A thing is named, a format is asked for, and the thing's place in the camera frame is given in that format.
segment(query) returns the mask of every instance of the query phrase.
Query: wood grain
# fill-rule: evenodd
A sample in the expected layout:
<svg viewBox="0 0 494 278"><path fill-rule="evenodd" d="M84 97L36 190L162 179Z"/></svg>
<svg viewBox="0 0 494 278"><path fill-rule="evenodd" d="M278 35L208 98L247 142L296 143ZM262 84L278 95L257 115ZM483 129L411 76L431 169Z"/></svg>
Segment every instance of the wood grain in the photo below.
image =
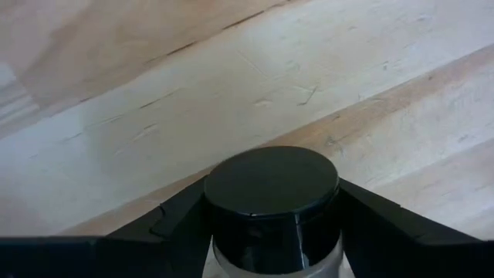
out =
<svg viewBox="0 0 494 278"><path fill-rule="evenodd" d="M494 114L486 113L494 101L493 84L494 46L490 46L266 145L318 151L335 163L343 178L435 221L492 238L494 215L484 211L494 205L490 171L494 165ZM127 216L129 211L142 215L207 172L175 182L64 234L111 232L134 219ZM144 203L153 205L141 209ZM477 228L464 225L480 215L482 222ZM118 223L108 219L118 219Z"/></svg>
<svg viewBox="0 0 494 278"><path fill-rule="evenodd" d="M0 136L121 86L169 55L286 0L24 0L0 6ZM30 103L16 105L14 101Z"/></svg>
<svg viewBox="0 0 494 278"><path fill-rule="evenodd" d="M372 190L468 151L492 138L490 5L271 8L1 139L0 233L58 233L130 202L81 228L108 232L187 182L160 188L327 115L277 142Z"/></svg>

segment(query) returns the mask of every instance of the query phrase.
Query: black cap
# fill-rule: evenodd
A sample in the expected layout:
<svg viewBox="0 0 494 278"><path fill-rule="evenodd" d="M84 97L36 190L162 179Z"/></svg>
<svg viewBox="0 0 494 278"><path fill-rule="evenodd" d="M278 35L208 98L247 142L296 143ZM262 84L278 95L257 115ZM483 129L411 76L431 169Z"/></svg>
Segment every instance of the black cap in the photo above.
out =
<svg viewBox="0 0 494 278"><path fill-rule="evenodd" d="M254 273L304 270L340 236L338 174L323 155L301 147L238 154L205 180L213 239L230 263Z"/></svg>

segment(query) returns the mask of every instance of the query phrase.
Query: jar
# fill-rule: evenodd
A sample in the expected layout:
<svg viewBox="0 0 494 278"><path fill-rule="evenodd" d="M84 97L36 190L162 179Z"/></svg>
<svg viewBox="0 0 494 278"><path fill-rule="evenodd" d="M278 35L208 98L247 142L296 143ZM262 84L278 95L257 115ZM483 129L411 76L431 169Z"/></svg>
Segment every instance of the jar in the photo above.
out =
<svg viewBox="0 0 494 278"><path fill-rule="evenodd" d="M235 278L338 277L338 192L331 161L301 147L265 147L222 162L205 180L219 265Z"/></svg>

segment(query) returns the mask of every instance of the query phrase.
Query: clear container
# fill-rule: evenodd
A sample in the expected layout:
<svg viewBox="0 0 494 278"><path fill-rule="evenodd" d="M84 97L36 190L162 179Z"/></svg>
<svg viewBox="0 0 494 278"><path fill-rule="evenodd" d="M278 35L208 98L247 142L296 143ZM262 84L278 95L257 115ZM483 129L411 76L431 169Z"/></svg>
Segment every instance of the clear container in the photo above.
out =
<svg viewBox="0 0 494 278"><path fill-rule="evenodd" d="M324 258L322 261L317 264L310 266L307 269L289 273L282 275L265 275L252 273L246 270L242 270L237 266L231 264L221 253L218 247L215 245L213 240L213 251L215 253L215 257L218 260L219 266L225 272L227 277L231 278L346 278L348 275L345 273L346 270L342 270L342 262L343 262L343 247L341 244L341 237L338 240L338 243L335 245L334 249L331 253Z"/></svg>

